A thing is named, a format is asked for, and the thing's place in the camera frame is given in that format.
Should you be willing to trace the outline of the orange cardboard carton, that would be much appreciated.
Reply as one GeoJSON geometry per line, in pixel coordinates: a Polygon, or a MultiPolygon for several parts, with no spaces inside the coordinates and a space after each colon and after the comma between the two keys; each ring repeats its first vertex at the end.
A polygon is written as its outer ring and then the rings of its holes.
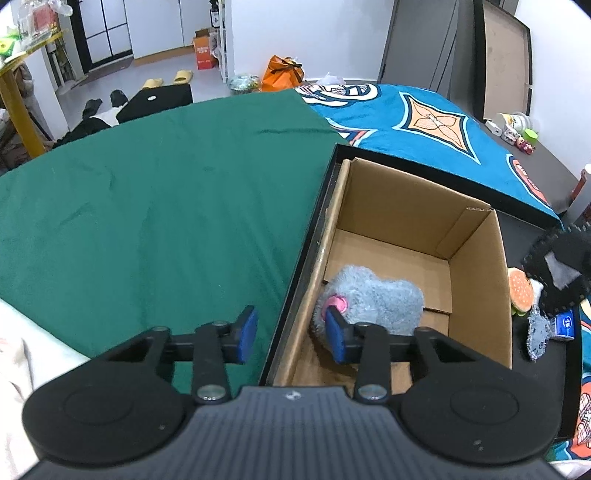
{"type": "Polygon", "coordinates": [[[192,40],[192,46],[198,70],[211,70],[217,65],[217,59],[214,56],[216,40],[213,29],[197,30],[192,40]]]}

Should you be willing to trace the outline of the blue patterned blanket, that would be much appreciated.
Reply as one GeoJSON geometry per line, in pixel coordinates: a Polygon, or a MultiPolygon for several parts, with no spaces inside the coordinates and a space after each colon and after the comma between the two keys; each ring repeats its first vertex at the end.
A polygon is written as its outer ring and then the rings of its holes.
{"type": "Polygon", "coordinates": [[[353,147],[461,177],[558,220],[518,158],[436,92],[388,84],[312,84],[297,93],[353,147]]]}

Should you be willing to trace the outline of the yellow slipper right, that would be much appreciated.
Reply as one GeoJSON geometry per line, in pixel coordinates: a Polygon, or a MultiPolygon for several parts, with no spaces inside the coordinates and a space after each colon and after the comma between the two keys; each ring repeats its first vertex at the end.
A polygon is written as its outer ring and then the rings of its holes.
{"type": "Polygon", "coordinates": [[[174,85],[185,85],[185,84],[189,84],[191,82],[193,78],[193,72],[190,70],[179,70],[174,79],[173,79],[173,84],[174,85]]]}

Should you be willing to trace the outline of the grey fluffy plush toy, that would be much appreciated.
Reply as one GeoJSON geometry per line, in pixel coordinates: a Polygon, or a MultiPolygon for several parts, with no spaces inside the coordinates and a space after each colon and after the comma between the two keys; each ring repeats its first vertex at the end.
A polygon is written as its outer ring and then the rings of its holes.
{"type": "Polygon", "coordinates": [[[383,279],[367,267],[346,265],[322,287],[311,333],[327,344],[325,320],[329,307],[335,307],[350,324],[377,324],[390,334],[411,335],[420,325],[424,306],[424,294],[414,283],[383,279]]]}

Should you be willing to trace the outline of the black felt patch toy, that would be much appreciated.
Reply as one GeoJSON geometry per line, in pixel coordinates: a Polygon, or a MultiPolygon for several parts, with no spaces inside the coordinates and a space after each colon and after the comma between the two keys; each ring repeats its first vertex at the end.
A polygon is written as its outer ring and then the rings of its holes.
{"type": "Polygon", "coordinates": [[[546,231],[522,260],[526,276],[543,285],[540,311],[564,313],[590,295],[590,224],[546,231]]]}

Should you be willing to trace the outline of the green cup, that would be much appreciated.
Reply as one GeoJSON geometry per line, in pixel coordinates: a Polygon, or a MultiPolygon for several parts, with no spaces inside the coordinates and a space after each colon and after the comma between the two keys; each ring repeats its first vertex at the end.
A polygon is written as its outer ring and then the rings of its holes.
{"type": "Polygon", "coordinates": [[[530,128],[524,129],[522,132],[522,136],[532,146],[535,146],[539,139],[538,133],[530,128]]]}

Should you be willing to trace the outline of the green cloth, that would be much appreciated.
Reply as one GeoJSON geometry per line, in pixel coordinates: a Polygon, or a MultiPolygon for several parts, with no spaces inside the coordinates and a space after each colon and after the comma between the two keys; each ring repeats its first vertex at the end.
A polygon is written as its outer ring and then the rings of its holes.
{"type": "Polygon", "coordinates": [[[93,357],[256,307],[259,382],[339,134],[293,91],[194,103],[1,179],[1,297],[93,357]]]}

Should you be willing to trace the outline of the yellow slipper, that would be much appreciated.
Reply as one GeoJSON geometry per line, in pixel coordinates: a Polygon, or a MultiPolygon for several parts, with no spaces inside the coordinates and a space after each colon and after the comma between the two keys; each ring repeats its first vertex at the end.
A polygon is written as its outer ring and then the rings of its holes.
{"type": "Polygon", "coordinates": [[[191,82],[193,78],[193,72],[190,70],[179,70],[174,79],[173,79],[173,84],[174,85],[185,85],[185,84],[189,84],[191,82]]]}
{"type": "Polygon", "coordinates": [[[142,85],[142,88],[143,89],[153,89],[153,88],[158,88],[162,85],[163,85],[162,78],[148,79],[144,82],[144,84],[142,85]]]}

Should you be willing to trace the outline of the hamburger plush toy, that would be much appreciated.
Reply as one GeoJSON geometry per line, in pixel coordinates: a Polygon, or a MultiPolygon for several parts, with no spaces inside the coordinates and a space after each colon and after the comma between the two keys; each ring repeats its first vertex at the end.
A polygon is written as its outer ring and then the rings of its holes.
{"type": "Polygon", "coordinates": [[[530,279],[524,271],[516,267],[508,269],[508,281],[512,313],[519,316],[527,315],[538,305],[543,285],[530,279]]]}

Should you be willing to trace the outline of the black shallow tray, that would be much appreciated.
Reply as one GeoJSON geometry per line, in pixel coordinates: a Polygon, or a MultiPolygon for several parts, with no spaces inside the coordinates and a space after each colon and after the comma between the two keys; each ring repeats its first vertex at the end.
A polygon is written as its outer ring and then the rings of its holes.
{"type": "MultiPolygon", "coordinates": [[[[545,229],[558,225],[556,220],[533,207],[524,204],[513,196],[462,178],[443,172],[433,167],[421,165],[410,160],[386,154],[360,149],[358,147],[335,145],[325,176],[322,179],[311,220],[305,232],[304,244],[295,264],[294,275],[287,289],[287,297],[280,310],[276,332],[270,343],[266,363],[259,377],[260,385],[270,385],[276,379],[280,369],[280,357],[287,351],[287,337],[294,325],[294,318],[304,292],[311,280],[312,266],[320,251],[320,240],[325,227],[325,217],[335,182],[342,162],[356,157],[367,159],[380,165],[394,167],[404,172],[417,175],[440,185],[451,187],[463,194],[483,200],[500,212],[500,227],[504,241],[506,259],[511,266],[519,266],[531,244],[542,235],[545,229]]],[[[543,357],[533,362],[526,351],[527,321],[513,318],[513,366],[521,374],[531,377],[558,395],[561,427],[557,439],[566,440],[574,434],[576,409],[580,392],[582,368],[581,326],[575,325],[575,338],[567,342],[551,341],[543,357]]]]}

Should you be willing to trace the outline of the red small toys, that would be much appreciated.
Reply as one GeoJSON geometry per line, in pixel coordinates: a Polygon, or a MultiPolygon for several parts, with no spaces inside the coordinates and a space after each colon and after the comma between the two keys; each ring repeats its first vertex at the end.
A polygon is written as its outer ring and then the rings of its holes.
{"type": "Polygon", "coordinates": [[[535,151],[535,146],[521,136],[515,141],[515,147],[526,155],[532,155],[535,151]]]}

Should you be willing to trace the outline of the yellow slipper left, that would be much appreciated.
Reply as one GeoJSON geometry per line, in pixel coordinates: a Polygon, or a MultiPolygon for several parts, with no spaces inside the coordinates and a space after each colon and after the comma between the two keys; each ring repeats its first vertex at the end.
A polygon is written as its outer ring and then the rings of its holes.
{"type": "Polygon", "coordinates": [[[162,85],[163,85],[162,78],[148,79],[144,82],[144,84],[142,85],[142,88],[143,89],[153,89],[153,88],[158,88],[162,85]]]}

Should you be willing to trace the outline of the denim fabric toy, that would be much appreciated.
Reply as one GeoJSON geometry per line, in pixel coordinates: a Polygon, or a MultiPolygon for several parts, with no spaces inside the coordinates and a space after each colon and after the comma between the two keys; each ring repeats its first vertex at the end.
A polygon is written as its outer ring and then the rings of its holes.
{"type": "Polygon", "coordinates": [[[526,349],[531,361],[537,362],[546,352],[552,336],[550,320],[534,305],[528,315],[526,349]]]}

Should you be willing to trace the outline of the orange bag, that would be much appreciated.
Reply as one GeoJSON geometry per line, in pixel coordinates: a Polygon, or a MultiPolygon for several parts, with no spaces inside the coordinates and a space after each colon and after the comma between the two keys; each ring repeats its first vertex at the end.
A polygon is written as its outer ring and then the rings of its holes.
{"type": "Polygon", "coordinates": [[[304,68],[300,62],[290,57],[273,55],[263,74],[260,90],[277,92],[297,88],[304,82],[304,68]]]}

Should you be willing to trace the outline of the brown cardboard box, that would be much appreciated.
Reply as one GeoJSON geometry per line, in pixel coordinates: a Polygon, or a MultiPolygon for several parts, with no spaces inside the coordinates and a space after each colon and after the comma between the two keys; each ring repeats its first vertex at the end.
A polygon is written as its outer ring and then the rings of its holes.
{"type": "Polygon", "coordinates": [[[346,265],[414,283],[425,297],[422,325],[512,365],[507,263],[489,204],[366,159],[346,159],[311,233],[270,385],[353,385],[355,368],[335,364],[310,330],[322,286],[346,265]]]}

